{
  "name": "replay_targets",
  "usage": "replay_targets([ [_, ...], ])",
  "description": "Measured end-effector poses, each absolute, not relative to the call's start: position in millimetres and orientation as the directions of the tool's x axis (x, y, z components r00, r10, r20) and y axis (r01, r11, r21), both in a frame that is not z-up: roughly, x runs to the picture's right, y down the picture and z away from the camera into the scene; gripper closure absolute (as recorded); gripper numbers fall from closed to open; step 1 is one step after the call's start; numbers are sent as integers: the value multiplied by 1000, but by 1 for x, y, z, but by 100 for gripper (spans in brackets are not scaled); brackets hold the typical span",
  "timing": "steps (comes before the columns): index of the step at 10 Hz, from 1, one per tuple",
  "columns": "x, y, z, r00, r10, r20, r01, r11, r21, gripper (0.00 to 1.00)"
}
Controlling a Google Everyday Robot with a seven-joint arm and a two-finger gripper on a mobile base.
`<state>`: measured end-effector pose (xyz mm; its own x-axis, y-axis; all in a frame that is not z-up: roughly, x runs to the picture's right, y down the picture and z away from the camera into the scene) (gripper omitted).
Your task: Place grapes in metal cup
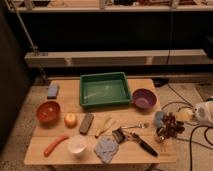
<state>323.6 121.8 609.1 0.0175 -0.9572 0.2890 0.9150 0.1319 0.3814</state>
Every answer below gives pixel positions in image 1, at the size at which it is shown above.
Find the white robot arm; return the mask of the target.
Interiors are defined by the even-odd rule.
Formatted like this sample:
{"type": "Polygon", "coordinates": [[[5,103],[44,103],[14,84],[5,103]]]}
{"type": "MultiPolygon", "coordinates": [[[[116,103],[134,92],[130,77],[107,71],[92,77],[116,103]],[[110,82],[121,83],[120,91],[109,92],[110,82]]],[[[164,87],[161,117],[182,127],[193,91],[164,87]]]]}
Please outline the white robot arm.
{"type": "MultiPolygon", "coordinates": [[[[197,122],[198,124],[213,125],[213,101],[197,103],[192,107],[181,107],[177,112],[171,113],[172,119],[174,118],[179,122],[197,122]]],[[[157,111],[154,116],[154,125],[161,127],[165,125],[169,113],[164,111],[157,111]]]]}

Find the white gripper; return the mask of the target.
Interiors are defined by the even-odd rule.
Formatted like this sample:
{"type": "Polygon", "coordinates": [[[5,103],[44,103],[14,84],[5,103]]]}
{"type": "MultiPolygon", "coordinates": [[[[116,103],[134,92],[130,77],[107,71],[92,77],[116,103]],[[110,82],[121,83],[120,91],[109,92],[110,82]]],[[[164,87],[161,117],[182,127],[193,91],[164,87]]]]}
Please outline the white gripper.
{"type": "MultiPolygon", "coordinates": [[[[164,117],[163,111],[157,111],[155,113],[154,124],[156,127],[163,126],[163,117],[164,117]]],[[[176,119],[182,122],[191,121],[193,117],[194,117],[194,113],[193,113],[193,110],[190,108],[183,108],[176,113],[176,119]]]]}

